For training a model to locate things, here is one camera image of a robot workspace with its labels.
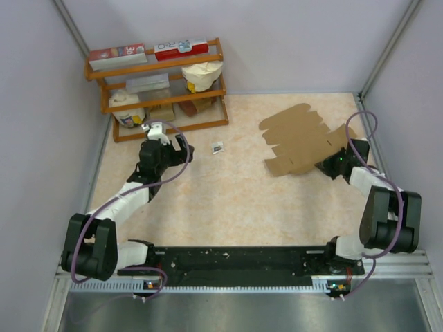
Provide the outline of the brown cardboard box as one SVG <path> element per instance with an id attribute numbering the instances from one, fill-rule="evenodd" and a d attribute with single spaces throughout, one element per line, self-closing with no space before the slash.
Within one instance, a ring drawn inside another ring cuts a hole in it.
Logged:
<path id="1" fill-rule="evenodd" d="M 331 130 L 306 103 L 264 119 L 259 129 L 275 154 L 264 161 L 274 177 L 306 174 L 348 144 L 344 124 Z"/>

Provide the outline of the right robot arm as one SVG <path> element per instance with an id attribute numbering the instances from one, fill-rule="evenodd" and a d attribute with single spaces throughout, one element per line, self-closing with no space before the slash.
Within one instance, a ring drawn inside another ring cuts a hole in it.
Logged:
<path id="1" fill-rule="evenodd" d="M 377 168 L 364 167 L 370 145 L 352 139 L 346 148 L 317 163 L 331 179 L 342 177 L 366 198 L 357 233 L 334 237 L 325 246 L 323 265 L 333 274 L 363 257 L 391 253 L 412 253 L 418 247 L 422 197 L 416 192 L 395 189 Z"/>

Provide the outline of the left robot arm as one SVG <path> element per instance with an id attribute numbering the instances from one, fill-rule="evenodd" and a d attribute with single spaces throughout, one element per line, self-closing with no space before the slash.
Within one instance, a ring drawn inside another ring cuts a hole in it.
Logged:
<path id="1" fill-rule="evenodd" d="M 153 139 L 142 142 L 139 161 L 123 187 L 101 207 L 71 217 L 61 267 L 71 274 L 74 283 L 89 279 L 106 281 L 120 270 L 145 275 L 155 270 L 153 244 L 142 240 L 121 242 L 117 229 L 156 196 L 166 182 L 162 176 L 168 168 L 185 169 L 192 162 L 194 147 L 182 135 L 175 138 L 179 149 L 171 142 L 163 144 Z"/>

